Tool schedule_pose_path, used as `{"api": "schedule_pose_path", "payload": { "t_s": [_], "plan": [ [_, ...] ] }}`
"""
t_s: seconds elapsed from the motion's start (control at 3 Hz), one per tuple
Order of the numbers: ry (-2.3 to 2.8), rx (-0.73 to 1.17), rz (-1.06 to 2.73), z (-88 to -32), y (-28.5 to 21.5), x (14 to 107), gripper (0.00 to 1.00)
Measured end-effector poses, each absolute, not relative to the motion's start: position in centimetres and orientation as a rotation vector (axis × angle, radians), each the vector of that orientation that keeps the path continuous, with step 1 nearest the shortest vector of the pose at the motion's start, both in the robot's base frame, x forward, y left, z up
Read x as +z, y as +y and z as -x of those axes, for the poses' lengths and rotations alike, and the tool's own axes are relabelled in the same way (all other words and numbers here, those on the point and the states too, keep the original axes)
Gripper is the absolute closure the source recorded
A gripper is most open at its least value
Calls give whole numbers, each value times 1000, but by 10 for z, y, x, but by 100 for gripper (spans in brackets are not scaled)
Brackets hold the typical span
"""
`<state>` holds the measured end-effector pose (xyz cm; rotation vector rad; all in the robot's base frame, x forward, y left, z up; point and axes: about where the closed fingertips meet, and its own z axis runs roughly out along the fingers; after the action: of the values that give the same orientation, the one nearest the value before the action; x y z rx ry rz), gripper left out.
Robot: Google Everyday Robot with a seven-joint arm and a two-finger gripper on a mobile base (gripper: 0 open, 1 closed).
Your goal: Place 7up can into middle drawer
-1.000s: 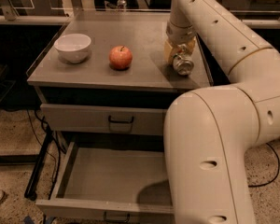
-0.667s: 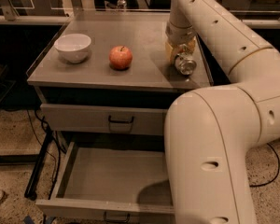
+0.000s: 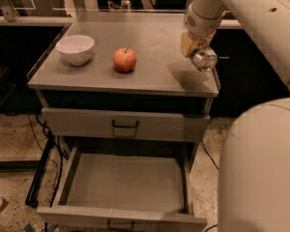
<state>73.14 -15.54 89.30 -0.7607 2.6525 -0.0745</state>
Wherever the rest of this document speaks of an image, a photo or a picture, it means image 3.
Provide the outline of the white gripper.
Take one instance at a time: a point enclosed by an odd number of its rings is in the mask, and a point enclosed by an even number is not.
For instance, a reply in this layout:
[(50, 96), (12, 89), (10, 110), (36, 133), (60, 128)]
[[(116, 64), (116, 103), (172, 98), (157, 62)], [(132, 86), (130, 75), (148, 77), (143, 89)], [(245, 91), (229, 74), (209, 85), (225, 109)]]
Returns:
[(181, 36), (181, 53), (183, 56), (189, 58), (198, 47), (199, 40), (197, 38), (202, 37), (201, 43), (205, 46), (209, 45), (220, 23), (221, 17), (202, 17), (194, 11), (192, 5), (189, 5), (184, 17), (184, 24), (188, 31), (184, 31)]

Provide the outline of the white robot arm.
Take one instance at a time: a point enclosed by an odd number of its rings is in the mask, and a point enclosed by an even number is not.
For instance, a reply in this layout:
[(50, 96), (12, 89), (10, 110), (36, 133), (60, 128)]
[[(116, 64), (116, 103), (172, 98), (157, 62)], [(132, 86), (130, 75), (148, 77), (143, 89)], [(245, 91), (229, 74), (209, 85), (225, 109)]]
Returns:
[[(181, 51), (201, 71), (216, 61), (211, 35), (230, 11), (290, 91), (290, 0), (192, 0)], [(217, 232), (290, 232), (290, 97), (242, 114), (225, 138)]]

